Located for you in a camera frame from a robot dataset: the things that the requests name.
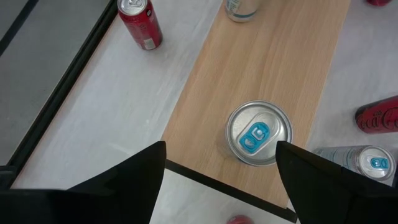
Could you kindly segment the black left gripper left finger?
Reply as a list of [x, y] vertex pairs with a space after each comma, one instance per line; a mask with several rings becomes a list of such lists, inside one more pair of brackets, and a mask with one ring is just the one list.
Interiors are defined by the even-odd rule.
[[0, 224], [149, 224], [165, 162], [158, 141], [68, 190], [0, 190]]

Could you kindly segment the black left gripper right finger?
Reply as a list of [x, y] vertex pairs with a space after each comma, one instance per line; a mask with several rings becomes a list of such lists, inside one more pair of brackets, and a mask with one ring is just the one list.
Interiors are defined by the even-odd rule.
[[286, 141], [275, 158], [301, 224], [398, 224], [398, 189]]

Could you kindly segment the blue silver Red Bull can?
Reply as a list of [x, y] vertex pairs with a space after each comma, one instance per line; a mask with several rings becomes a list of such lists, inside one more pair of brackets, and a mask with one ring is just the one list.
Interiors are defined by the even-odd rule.
[[261, 0], [226, 0], [227, 16], [235, 22], [249, 22], [256, 14]]
[[323, 147], [313, 153], [379, 182], [390, 179], [396, 171], [392, 154], [378, 146]]
[[229, 116], [225, 129], [231, 153], [250, 166], [276, 163], [278, 141], [293, 140], [293, 127], [287, 114], [268, 101], [248, 101]]

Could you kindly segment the wooden shelf with black legs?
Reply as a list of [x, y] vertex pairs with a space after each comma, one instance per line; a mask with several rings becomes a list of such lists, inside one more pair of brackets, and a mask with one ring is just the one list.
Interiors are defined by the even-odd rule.
[[282, 108], [304, 147], [350, 0], [264, 0], [254, 19], [215, 17], [162, 139], [168, 170], [290, 222], [275, 165], [243, 164], [228, 152], [230, 114], [251, 100]]

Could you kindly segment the black metal table frame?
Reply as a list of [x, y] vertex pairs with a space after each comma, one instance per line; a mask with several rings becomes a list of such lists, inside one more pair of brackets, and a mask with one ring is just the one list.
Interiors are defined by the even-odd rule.
[[27, 0], [0, 39], [0, 190], [16, 180], [116, 14], [116, 0]]

